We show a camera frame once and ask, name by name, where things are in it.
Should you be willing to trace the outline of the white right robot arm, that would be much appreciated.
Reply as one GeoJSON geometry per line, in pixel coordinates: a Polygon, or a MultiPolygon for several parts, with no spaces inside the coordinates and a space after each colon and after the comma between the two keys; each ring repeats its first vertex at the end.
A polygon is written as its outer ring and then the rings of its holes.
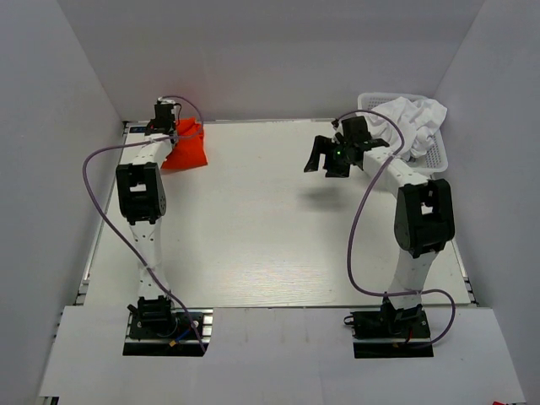
{"type": "Polygon", "coordinates": [[[347,178],[356,166],[370,177],[369,191],[380,184],[395,197],[393,232],[400,252],[390,287],[381,294],[392,307],[382,313],[381,325],[398,337],[412,325],[408,312],[415,314],[422,304],[435,258],[454,238],[451,187],[419,173],[386,141],[371,137],[364,117],[336,120],[333,126],[333,137],[315,137],[304,171],[323,169],[328,177],[347,178]]]}

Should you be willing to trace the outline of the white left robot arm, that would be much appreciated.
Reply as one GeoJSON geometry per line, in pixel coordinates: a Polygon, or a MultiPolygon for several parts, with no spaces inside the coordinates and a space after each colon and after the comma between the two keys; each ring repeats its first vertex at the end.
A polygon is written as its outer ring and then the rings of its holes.
{"type": "Polygon", "coordinates": [[[129,223],[134,246],[144,259],[138,265],[138,308],[160,301],[169,303],[170,289],[162,266],[161,225],[166,196],[160,167],[175,145],[175,102],[162,97],[154,105],[154,118],[145,127],[149,141],[126,164],[116,167],[116,185],[121,215],[129,223]]]}

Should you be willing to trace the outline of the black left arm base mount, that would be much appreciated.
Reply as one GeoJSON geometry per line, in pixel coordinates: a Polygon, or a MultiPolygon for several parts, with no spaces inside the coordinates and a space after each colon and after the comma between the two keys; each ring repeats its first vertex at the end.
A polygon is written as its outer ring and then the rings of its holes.
{"type": "Polygon", "coordinates": [[[213,310],[184,311],[160,296],[128,305],[122,354],[128,357],[202,357],[210,343],[213,310]]]}

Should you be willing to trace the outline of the orange t shirt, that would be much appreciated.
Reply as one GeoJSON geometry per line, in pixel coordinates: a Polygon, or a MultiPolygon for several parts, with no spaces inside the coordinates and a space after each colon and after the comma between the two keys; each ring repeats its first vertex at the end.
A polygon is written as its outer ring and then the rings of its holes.
{"type": "Polygon", "coordinates": [[[161,165],[162,170],[191,170],[208,164],[203,125],[194,116],[176,122],[179,140],[161,165]]]}

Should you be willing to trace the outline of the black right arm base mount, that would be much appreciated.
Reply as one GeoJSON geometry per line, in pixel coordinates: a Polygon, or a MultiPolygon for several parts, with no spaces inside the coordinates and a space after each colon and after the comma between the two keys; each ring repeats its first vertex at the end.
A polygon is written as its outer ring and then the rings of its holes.
{"type": "Polygon", "coordinates": [[[433,344],[422,305],[395,309],[384,300],[379,310],[357,310],[343,318],[352,329],[356,359],[432,358],[433,344]]]}

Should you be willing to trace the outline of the white t shirt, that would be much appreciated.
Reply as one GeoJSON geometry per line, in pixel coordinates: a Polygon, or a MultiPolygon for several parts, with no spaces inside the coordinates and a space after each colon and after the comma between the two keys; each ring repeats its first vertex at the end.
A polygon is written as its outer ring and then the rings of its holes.
{"type": "MultiPolygon", "coordinates": [[[[447,108],[433,99],[411,101],[398,97],[372,109],[397,124],[404,138],[399,156],[409,161],[425,156],[435,145],[435,134],[440,130],[447,108]]],[[[396,129],[385,119],[367,114],[365,117],[372,138],[381,138],[393,151],[401,145],[396,129]]]]}

